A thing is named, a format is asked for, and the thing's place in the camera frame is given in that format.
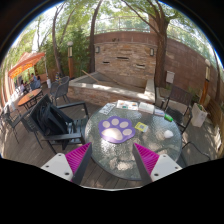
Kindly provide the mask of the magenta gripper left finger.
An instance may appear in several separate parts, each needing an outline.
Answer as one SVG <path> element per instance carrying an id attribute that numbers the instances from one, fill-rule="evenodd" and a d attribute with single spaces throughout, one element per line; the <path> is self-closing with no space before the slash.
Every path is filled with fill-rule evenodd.
<path id="1" fill-rule="evenodd" d="M 57 153 L 42 169 L 79 185 L 92 154 L 92 144 L 82 145 L 67 154 Z"/>

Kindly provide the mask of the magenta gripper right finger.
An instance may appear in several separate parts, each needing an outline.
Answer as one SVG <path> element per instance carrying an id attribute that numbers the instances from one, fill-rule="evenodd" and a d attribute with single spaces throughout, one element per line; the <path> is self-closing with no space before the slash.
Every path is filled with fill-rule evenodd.
<path id="1" fill-rule="evenodd" d="M 158 155 L 137 143 L 133 144 L 132 152 L 144 185 L 182 169 L 182 167 L 167 154 Z"/>

